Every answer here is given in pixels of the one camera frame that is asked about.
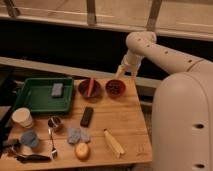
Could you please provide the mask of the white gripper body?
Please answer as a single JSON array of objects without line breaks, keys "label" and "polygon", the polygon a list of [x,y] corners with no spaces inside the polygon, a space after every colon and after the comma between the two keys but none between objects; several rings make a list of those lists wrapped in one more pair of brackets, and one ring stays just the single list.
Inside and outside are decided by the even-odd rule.
[{"label": "white gripper body", "polygon": [[121,65],[125,72],[136,72],[139,70],[142,60],[142,56],[126,54],[122,59]]}]

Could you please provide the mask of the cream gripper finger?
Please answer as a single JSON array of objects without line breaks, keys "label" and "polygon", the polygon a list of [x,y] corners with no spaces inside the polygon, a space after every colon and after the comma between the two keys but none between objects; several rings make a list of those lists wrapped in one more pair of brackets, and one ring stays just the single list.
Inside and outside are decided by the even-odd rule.
[{"label": "cream gripper finger", "polygon": [[132,78],[133,80],[136,80],[137,73],[138,73],[138,71],[137,71],[137,70],[133,70],[133,71],[131,71],[131,78]]},{"label": "cream gripper finger", "polygon": [[117,68],[117,72],[115,74],[116,78],[121,78],[125,74],[125,67],[123,65],[119,65]]}]

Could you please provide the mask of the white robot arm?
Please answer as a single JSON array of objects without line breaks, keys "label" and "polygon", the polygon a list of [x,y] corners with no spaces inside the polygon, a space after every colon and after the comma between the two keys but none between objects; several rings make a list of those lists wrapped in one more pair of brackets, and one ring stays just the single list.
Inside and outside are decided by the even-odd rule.
[{"label": "white robot arm", "polygon": [[213,171],[213,62],[132,32],[116,76],[137,75],[143,58],[166,71],[152,104],[153,171]]}]

